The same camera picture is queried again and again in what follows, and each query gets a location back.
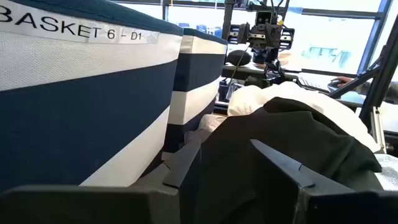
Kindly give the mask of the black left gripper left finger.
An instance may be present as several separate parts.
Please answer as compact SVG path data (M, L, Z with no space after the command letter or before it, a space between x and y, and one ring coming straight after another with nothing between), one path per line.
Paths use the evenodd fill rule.
M192 141L128 187L15 187L0 195L0 224L181 224L183 184L200 162Z

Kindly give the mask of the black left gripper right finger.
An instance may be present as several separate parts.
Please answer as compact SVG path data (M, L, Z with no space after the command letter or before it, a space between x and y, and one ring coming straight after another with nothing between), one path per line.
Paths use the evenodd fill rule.
M265 224L398 224L398 192L355 191L250 140Z

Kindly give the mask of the black garment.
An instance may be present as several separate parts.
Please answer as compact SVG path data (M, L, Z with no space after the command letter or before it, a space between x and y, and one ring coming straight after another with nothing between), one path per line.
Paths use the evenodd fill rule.
M258 140L353 190L379 190L375 155L308 105L275 98L225 119L201 142L189 224L265 224L253 179L250 140Z

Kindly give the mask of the black round object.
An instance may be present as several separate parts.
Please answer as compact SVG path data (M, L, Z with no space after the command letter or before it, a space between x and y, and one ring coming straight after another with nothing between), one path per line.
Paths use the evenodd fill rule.
M234 66L240 67L247 65L251 61L251 59L251 54L249 54L245 50L234 50L227 55L226 62Z

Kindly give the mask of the dark office desk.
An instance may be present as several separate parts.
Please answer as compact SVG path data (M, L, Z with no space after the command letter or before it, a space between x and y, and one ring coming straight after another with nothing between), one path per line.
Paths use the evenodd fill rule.
M221 73L221 76L223 78L230 78L234 72L235 66L231 64L226 64L223 67L223 71ZM248 76L261 76L263 74L263 69L256 68L253 64L249 64L244 67L239 67L234 74L234 79L238 80L245 80ZM287 77L297 77L298 74L300 73L286 73ZM362 107L362 104L364 103L365 96L364 95L359 95L356 92L350 91L342 95L340 98L337 99L340 103L349 106L350 108L353 108L355 110L358 107Z

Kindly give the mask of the computer keyboard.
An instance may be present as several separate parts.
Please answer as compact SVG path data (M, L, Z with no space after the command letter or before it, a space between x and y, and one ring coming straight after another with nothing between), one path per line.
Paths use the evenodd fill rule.
M308 89L315 90L322 93L329 93L328 84L330 83L331 77L324 75L317 75L312 73L300 73L298 74L298 83L300 86Z

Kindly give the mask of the navy white striped plain basket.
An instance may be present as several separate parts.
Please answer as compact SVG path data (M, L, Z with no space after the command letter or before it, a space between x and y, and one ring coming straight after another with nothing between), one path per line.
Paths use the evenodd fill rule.
M184 28L170 103L164 152L178 151L184 135L211 114L219 88L228 42L196 29Z

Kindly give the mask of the pale grey garment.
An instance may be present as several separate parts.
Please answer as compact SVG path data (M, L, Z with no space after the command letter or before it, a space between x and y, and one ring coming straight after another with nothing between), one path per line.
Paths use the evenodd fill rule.
M194 131L188 131L184 134L184 144L191 141L204 142L210 134L227 118L226 115L205 114Z

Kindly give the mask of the person's hand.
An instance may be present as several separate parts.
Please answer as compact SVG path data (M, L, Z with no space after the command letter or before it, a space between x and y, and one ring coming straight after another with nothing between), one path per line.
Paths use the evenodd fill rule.
M342 84L339 85L339 87L342 87L349 82L353 81L353 78L348 78L348 77L336 77L333 80L341 80Z

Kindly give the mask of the black equipment box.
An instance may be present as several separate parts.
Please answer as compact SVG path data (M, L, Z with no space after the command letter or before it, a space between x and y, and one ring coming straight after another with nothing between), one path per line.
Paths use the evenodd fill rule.
M398 158L398 133L392 131L384 131L384 139L386 142L387 153Z

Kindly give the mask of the navy white striped labelled basket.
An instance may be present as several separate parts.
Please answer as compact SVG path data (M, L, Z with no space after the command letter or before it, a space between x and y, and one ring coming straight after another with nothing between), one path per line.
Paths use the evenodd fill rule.
M160 35L89 44L0 31L0 192L133 184L164 145L182 28L111 0L10 1Z

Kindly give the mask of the white basket label tape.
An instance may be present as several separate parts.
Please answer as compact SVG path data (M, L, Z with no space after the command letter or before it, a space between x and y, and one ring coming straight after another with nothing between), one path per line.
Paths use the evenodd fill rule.
M155 44L159 32L117 26L0 0L0 31L89 44Z

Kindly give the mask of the window frame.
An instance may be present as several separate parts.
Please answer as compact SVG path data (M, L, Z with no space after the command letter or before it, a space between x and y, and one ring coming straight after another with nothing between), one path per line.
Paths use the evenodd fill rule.
M221 36L227 0L114 0L163 19ZM243 0L274 7L295 30L292 48L280 52L288 68L355 74L375 61L398 0Z

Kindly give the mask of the silver metal bracket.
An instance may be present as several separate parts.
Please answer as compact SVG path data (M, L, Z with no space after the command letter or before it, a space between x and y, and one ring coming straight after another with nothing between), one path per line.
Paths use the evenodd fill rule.
M371 131L374 140L379 146L379 150L376 151L376 154L387 154L387 146L384 137L382 119L379 108L375 106L372 107L371 111Z

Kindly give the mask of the black aluminium rig frame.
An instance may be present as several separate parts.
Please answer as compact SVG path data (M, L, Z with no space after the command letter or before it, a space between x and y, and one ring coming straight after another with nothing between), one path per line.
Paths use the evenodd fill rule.
M392 26L386 45L383 47L379 58L373 64L373 68L360 74L359 77L343 87L331 92L328 96L333 99L340 98L345 93L354 90L372 78L372 83L359 114L360 120L371 129L372 107L380 107L398 66L398 15Z

